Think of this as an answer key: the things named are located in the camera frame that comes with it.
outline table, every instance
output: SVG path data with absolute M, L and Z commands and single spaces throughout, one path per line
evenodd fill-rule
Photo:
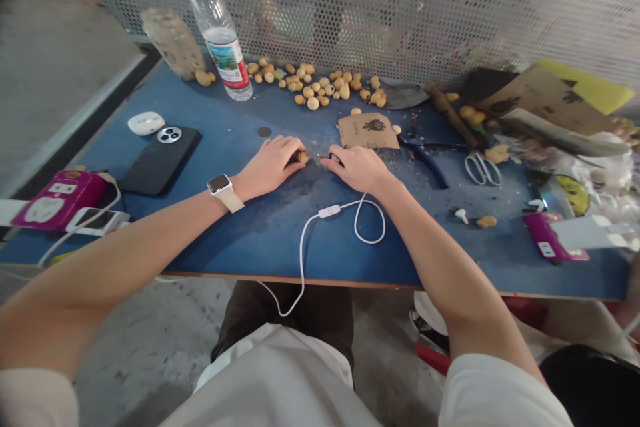
M 233 216 L 226 216 L 204 232 L 175 259 L 167 273 L 196 276 L 299 282 L 298 248 L 302 227 L 319 209 L 358 200 L 360 195 L 319 165 L 316 154 L 326 154 L 339 143 L 335 127 L 351 108 L 380 111 L 364 105 L 358 95 L 331 100 L 327 108 L 310 111 L 293 101 L 293 94 L 277 85 L 254 85 L 253 99 L 235 102 L 223 86 L 201 87 L 185 83 L 162 65 L 121 109 L 81 164 L 108 169 L 122 178 L 149 138 L 133 135 L 127 120 L 144 111 L 160 113 L 167 123 L 193 127 L 202 140 L 181 175 L 163 197 L 126 193 L 117 209 L 139 219 L 204 190 L 212 177 L 237 173 L 264 139 L 257 133 L 268 127 L 273 135 L 300 137 L 312 160 L 276 192 L 255 199 Z M 427 138 L 460 142 L 450 125 L 429 104 L 419 108 L 418 124 Z M 407 129 L 409 111 L 384 111 L 392 123 Z M 500 165 L 503 186 L 475 185 L 467 176 L 466 153 L 444 151 L 435 160 L 445 171 L 451 188 L 440 190 L 426 167 L 409 160 L 403 148 L 381 152 L 389 169 L 402 180 L 418 202 L 469 252 L 503 293 L 523 296 L 623 299 L 628 265 L 613 250 L 591 251 L 588 262 L 554 266 L 540 258 L 522 220 L 531 192 L 525 167 L 510 161 Z M 471 220 L 464 225 L 452 213 L 464 208 Z M 491 214 L 499 223 L 481 230 L 474 220 Z M 420 288 L 409 253 L 387 218 L 387 235 L 377 245 L 359 241 L 353 233 L 355 208 L 326 220 L 314 220 L 305 238 L 305 277 L 309 283 L 359 287 Z M 360 217 L 365 238 L 379 235 L 381 221 L 366 205 Z M 21 230 L 0 251 L 0 262 L 34 264 L 59 237 L 55 232 Z M 92 237 L 76 235 L 57 251 L 75 250 Z

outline small white plug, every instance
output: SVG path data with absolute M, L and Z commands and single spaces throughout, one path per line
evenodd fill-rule
M 467 220 L 467 211 L 466 210 L 464 210 L 464 209 L 456 210 L 455 216 L 458 217 L 460 220 L 462 220 L 465 224 L 469 223 L 469 220 Z
M 529 200 L 527 204 L 530 205 L 531 207 L 535 207 L 538 213 L 542 212 L 547 207 L 545 205 L 545 202 L 540 199 Z

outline wooden stick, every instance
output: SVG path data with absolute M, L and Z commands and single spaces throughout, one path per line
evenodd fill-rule
M 433 82 L 428 81 L 425 85 L 425 92 L 431 97 L 431 101 L 440 113 L 447 116 L 449 123 L 455 128 L 455 131 L 462 135 L 462 138 L 471 146 L 477 148 L 478 139 L 471 133 L 467 126 L 460 120 L 447 98 L 438 90 Z

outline dark pants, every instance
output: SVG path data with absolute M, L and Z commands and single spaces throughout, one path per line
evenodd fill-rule
M 267 285 L 278 297 L 283 312 L 289 310 L 300 294 L 300 284 Z M 281 324 L 327 342 L 347 358 L 353 369 L 351 289 L 306 285 L 305 293 L 293 312 L 281 317 L 267 289 L 257 282 L 238 280 L 227 304 L 211 361 L 266 323 Z

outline hand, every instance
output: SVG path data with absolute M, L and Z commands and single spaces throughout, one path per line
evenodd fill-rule
M 305 167 L 301 162 L 287 165 L 299 150 L 307 151 L 299 138 L 278 135 L 265 140 L 242 172 L 231 179 L 236 195 L 245 202 L 276 190 L 292 173 Z
M 320 163 L 354 190 L 379 197 L 384 189 L 397 181 L 380 157 L 371 149 L 352 147 L 346 150 L 338 145 L 332 145 L 329 153 L 338 157 L 344 167 L 332 159 L 322 159 Z

